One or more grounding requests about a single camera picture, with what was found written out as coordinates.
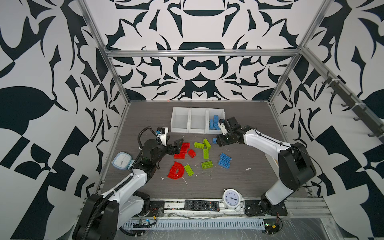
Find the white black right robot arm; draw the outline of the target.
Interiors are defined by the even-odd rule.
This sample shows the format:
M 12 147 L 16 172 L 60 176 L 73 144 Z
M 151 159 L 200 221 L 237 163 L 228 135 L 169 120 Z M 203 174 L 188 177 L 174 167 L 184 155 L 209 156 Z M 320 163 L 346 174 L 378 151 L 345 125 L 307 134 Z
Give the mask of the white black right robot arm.
M 284 201 L 317 175 L 314 159 L 303 144 L 281 142 L 251 126 L 242 127 L 234 117 L 220 119 L 219 126 L 222 133 L 217 136 L 217 144 L 220 147 L 239 143 L 256 148 L 270 156 L 278 167 L 278 180 L 262 194 L 260 201 L 256 205 L 245 204 L 247 216 L 277 216 Z

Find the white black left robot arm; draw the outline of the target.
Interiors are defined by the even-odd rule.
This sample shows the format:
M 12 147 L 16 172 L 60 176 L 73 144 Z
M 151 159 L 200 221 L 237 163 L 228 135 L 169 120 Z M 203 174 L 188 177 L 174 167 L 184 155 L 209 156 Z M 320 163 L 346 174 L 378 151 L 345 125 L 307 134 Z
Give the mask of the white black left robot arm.
M 109 191 L 91 195 L 85 202 L 72 238 L 74 240 L 113 240 L 118 230 L 135 215 L 149 211 L 149 195 L 139 192 L 159 168 L 165 155 L 181 152 L 184 140 L 163 145 L 160 138 L 149 139 L 141 147 L 129 174 Z

